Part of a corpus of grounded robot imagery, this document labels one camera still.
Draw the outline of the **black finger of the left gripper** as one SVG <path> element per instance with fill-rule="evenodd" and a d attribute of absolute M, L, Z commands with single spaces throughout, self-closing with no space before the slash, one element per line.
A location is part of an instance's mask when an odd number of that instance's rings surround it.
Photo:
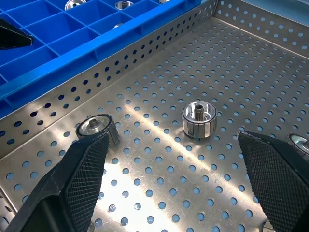
<path fill-rule="evenodd" d="M 33 37 L 0 18 L 0 50 L 31 46 Z"/>

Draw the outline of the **perforated metal tray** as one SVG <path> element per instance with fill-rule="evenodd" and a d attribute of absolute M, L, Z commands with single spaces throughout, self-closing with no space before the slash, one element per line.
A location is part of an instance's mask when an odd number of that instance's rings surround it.
<path fill-rule="evenodd" d="M 237 141 L 240 130 L 309 138 L 309 21 L 243 0 L 202 4 L 0 120 L 0 232 L 77 141 L 110 114 L 91 232 L 262 232 Z M 217 126 L 183 131 L 182 109 L 206 101 Z"/>

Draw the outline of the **metal nut in metal tray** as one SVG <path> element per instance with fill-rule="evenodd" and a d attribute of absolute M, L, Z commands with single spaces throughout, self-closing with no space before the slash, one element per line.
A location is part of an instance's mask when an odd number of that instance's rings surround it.
<path fill-rule="evenodd" d="M 300 155 L 309 155 L 309 140 L 306 138 L 290 133 L 288 135 L 288 144 Z"/>

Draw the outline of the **blue compartment tray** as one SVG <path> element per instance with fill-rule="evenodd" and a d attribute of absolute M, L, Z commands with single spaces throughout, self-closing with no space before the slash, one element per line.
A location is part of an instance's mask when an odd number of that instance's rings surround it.
<path fill-rule="evenodd" d="M 106 57 L 198 5 L 216 0 L 86 0 L 64 10 L 68 0 L 0 0 L 0 18 L 33 37 L 27 47 L 0 50 L 0 118 L 19 109 Z"/>

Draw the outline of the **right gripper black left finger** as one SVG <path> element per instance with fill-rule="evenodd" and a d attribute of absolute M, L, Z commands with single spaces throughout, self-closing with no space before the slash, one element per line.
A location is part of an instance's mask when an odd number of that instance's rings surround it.
<path fill-rule="evenodd" d="M 6 232 L 87 232 L 108 149 L 106 133 L 73 143 L 40 179 Z"/>

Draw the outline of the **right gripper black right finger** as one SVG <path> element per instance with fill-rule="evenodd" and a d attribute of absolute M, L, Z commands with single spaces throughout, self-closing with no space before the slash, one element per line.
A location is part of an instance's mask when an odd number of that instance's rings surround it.
<path fill-rule="evenodd" d="M 309 155 L 270 136 L 240 131 L 238 142 L 252 186 L 275 232 L 309 232 Z"/>

